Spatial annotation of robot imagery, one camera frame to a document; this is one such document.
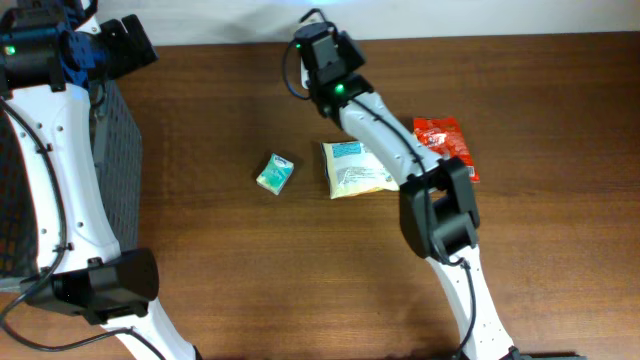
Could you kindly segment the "beige snack bag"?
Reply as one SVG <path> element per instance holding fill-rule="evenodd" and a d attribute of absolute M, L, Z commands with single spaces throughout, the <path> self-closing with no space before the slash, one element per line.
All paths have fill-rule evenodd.
<path fill-rule="evenodd" d="M 391 174 L 363 143 L 322 143 L 321 149 L 331 199 L 399 190 Z"/>

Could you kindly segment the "teal tissue pack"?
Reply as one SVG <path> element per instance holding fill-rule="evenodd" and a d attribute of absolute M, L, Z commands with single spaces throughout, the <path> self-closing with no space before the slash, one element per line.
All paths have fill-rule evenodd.
<path fill-rule="evenodd" d="M 272 154 L 262 172 L 257 176 L 256 183 L 274 195 L 279 195 L 294 170 L 294 163 Z"/>

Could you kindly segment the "red snack packet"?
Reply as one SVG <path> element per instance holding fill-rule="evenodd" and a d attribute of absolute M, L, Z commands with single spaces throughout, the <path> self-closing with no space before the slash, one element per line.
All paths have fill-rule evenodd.
<path fill-rule="evenodd" d="M 422 144 L 443 158 L 459 157 L 469 172 L 471 182 L 480 182 L 469 147 L 456 118 L 415 117 L 413 132 Z"/>

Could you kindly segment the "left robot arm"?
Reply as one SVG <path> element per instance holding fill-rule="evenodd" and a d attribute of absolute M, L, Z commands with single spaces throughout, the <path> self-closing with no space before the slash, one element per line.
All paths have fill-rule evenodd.
<path fill-rule="evenodd" d="M 1 287 L 79 316 L 138 359 L 196 359 L 137 244 L 142 144 L 117 80 L 158 58 L 140 20 L 94 1 L 1 17 Z"/>

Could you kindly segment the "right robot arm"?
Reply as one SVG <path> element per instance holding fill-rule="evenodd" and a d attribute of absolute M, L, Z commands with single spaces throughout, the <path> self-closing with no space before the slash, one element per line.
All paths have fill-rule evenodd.
<path fill-rule="evenodd" d="M 388 110 L 357 70 L 365 56 L 329 21 L 300 26 L 293 46 L 308 74 L 319 114 L 365 145 L 399 187 L 401 231 L 438 277 L 460 333 L 456 359 L 518 359 L 480 259 L 478 206 L 467 166 L 430 150 Z"/>

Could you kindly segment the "grey plastic mesh basket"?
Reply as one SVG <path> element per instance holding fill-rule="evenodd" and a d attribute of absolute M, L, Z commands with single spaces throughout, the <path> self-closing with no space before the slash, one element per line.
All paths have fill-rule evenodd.
<path fill-rule="evenodd" d="M 2 277 L 2 291 L 17 293 L 22 281 L 52 266 L 62 240 L 70 248 L 59 273 L 136 248 L 143 146 L 117 85 L 104 86 L 100 104 L 75 85 L 57 93 L 47 85 L 16 90 L 7 103 L 27 212 L 17 267 Z"/>

